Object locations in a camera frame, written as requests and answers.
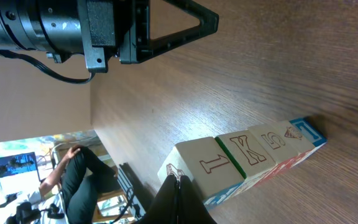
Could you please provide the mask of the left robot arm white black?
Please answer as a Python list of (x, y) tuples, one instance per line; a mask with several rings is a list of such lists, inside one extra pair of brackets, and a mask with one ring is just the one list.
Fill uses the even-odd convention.
[(0, 51), (37, 50), (57, 63), (82, 54), (92, 73), (108, 60), (142, 63), (215, 33), (219, 16), (194, 1), (172, 6), (197, 18), (197, 26), (151, 39), (149, 0), (0, 0)]

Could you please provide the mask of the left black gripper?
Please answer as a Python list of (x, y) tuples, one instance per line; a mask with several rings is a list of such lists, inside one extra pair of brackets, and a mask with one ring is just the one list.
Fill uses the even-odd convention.
[(108, 61), (142, 63), (218, 30), (219, 16), (190, 0), (168, 0), (173, 11), (167, 30), (157, 22), (150, 1), (78, 0), (86, 68), (91, 73), (108, 72)]

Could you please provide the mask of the wooden block pineapple yellow O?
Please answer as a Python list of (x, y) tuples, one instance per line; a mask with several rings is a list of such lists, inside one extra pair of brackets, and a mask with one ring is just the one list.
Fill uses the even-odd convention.
[(234, 196), (253, 187), (276, 166), (276, 162), (248, 130), (222, 134), (215, 140), (244, 178)]

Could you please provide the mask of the wooden block yellow face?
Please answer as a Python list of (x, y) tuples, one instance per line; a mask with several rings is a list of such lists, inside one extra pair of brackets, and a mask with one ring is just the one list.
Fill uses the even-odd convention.
[(174, 145), (157, 172), (161, 182), (170, 174), (176, 178), (188, 176), (208, 210), (232, 197), (244, 182), (229, 156), (212, 137)]

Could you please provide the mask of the wooden block letter E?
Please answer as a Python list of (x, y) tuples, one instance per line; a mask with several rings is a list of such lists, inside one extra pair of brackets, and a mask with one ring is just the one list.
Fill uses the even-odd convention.
[(314, 149), (312, 152), (317, 151), (326, 144), (327, 139), (309, 121), (307, 121), (306, 118), (293, 119), (290, 120), (290, 123), (313, 144)]

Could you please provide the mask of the wooden block blue D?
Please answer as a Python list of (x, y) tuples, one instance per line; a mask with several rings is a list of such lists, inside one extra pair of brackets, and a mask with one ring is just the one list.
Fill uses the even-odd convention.
[(292, 159), (290, 168), (304, 161), (315, 152), (315, 146), (289, 121), (279, 121), (272, 125), (283, 140), (296, 151), (297, 156)]

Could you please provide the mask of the wooden block green R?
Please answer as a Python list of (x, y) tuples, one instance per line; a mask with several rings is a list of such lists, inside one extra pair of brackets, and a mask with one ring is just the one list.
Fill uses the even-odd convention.
[(294, 164), (298, 156), (297, 151), (285, 142), (273, 126), (261, 124), (250, 127), (249, 131), (275, 162), (275, 167), (264, 176), (263, 180), (287, 171)]

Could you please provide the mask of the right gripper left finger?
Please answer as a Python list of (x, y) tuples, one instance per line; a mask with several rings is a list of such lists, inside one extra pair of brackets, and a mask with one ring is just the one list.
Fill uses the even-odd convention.
[(175, 224), (178, 213), (179, 181), (170, 174), (157, 192), (150, 208), (136, 224)]

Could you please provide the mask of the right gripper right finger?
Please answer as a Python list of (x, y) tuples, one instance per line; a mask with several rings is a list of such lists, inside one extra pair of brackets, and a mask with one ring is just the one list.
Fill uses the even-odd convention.
[(179, 224), (217, 224), (198, 197), (188, 176), (180, 177), (178, 193)]

